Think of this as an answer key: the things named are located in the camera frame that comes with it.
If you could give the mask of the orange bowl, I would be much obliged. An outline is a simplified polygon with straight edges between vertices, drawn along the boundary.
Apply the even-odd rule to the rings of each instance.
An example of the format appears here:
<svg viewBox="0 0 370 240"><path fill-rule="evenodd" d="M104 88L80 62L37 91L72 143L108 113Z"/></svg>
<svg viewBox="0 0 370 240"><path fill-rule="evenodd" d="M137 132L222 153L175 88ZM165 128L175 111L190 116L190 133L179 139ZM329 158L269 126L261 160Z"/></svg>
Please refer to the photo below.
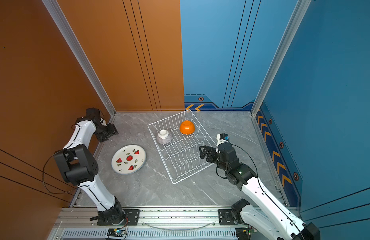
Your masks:
<svg viewBox="0 0 370 240"><path fill-rule="evenodd" d="M195 125L191 121L184 121L180 125L180 132L184 135L191 135L195 132Z"/></svg>

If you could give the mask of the small white bowl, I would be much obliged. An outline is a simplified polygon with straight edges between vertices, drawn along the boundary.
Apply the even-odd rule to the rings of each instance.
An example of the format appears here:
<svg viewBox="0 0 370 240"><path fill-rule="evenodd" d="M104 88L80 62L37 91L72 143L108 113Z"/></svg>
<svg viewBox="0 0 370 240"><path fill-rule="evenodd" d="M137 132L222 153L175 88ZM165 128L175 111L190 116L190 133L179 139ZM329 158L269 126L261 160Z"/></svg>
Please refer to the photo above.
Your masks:
<svg viewBox="0 0 370 240"><path fill-rule="evenodd" d="M173 136L169 130L162 129L158 132L156 140L159 144L165 145L172 141Z"/></svg>

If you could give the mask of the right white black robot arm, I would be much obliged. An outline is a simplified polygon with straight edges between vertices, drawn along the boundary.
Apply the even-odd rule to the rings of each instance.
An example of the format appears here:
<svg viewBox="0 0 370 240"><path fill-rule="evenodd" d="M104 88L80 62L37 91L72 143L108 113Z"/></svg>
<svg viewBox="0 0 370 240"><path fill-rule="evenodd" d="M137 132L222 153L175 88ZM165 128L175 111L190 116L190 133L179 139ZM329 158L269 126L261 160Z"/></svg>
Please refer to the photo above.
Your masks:
<svg viewBox="0 0 370 240"><path fill-rule="evenodd" d="M257 207L241 199L232 207L238 224L251 225L269 240L319 240L313 223L305 223L288 210L260 180L257 171L239 161L235 145L221 143L217 148L199 147L200 158L224 170L226 179L246 194Z"/></svg>

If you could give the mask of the white plate red pattern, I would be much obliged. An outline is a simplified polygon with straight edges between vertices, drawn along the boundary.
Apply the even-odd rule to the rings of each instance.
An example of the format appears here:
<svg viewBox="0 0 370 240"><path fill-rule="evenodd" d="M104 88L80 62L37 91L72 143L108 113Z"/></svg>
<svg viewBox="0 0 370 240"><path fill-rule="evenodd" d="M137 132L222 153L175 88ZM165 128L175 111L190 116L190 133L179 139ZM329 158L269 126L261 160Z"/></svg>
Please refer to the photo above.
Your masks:
<svg viewBox="0 0 370 240"><path fill-rule="evenodd" d="M138 145L128 145L119 149L112 158L113 170L121 175L138 171L147 159L146 151Z"/></svg>

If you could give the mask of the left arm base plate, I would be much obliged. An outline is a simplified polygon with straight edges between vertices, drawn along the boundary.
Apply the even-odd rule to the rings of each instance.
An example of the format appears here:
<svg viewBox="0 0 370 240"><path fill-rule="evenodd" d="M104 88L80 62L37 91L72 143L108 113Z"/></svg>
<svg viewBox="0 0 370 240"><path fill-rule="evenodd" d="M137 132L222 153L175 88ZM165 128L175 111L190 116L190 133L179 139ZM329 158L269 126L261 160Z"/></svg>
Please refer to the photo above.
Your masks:
<svg viewBox="0 0 370 240"><path fill-rule="evenodd" d="M140 209L126 209L121 214L112 214L108 211L98 212L98 226L137 226L140 218Z"/></svg>

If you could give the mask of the clear glass cup back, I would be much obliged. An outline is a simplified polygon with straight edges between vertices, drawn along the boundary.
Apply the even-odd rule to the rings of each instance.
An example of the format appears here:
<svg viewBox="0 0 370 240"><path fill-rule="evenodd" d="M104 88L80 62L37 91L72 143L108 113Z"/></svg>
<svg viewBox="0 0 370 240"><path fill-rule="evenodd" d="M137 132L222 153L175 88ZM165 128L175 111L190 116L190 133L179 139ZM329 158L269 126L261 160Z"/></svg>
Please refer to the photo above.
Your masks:
<svg viewBox="0 0 370 240"><path fill-rule="evenodd" d="M137 141L140 141L145 138L145 134L143 132L137 132L135 138Z"/></svg>

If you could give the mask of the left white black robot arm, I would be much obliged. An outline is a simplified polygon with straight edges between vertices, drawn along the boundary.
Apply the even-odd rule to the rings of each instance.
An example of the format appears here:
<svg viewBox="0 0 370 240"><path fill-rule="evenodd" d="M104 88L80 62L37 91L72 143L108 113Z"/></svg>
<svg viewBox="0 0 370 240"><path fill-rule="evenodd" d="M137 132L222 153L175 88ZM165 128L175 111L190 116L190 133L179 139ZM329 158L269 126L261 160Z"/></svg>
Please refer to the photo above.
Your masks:
<svg viewBox="0 0 370 240"><path fill-rule="evenodd" d="M101 143L109 140L118 131L113 124L107 124L101 111L86 109L84 117L77 118L75 130L62 150L55 152L54 159L66 183L83 190L97 207L98 225L121 225L126 214L118 201L105 187L98 176L99 166L88 147L92 136Z"/></svg>

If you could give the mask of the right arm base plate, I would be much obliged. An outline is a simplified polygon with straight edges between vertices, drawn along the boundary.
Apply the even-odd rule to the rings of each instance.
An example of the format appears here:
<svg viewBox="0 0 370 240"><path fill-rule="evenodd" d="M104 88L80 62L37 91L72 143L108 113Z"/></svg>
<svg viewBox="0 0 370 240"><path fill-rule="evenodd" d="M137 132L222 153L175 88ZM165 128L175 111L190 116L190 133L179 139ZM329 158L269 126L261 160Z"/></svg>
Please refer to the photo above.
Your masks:
<svg viewBox="0 0 370 240"><path fill-rule="evenodd" d="M218 209L218 221L221 226L246 226L249 225L234 218L232 209Z"/></svg>

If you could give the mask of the white wire dish rack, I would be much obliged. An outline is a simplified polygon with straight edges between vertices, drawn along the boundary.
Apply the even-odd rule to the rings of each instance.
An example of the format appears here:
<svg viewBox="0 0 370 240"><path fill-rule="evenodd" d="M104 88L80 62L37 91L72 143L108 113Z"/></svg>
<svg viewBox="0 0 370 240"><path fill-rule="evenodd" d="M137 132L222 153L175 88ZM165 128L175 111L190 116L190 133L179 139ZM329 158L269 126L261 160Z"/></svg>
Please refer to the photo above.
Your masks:
<svg viewBox="0 0 370 240"><path fill-rule="evenodd" d="M195 125L195 132L185 135L180 125L190 121ZM159 151L172 184L177 184L211 166L200 158L200 146L216 146L216 141L208 134L195 114L184 111L148 125L148 129ZM157 140L161 130L168 130L173 137L169 143L161 144Z"/></svg>

